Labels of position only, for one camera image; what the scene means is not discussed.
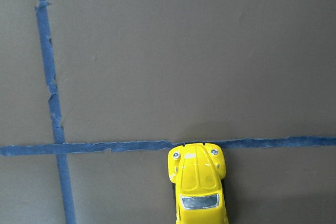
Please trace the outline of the yellow beetle toy car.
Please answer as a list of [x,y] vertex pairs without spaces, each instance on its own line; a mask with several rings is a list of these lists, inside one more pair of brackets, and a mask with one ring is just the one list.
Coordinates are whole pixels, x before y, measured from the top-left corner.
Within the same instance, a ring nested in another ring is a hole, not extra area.
[[176,223],[229,223],[223,181],[226,163],[222,149],[212,143],[188,143],[167,156]]

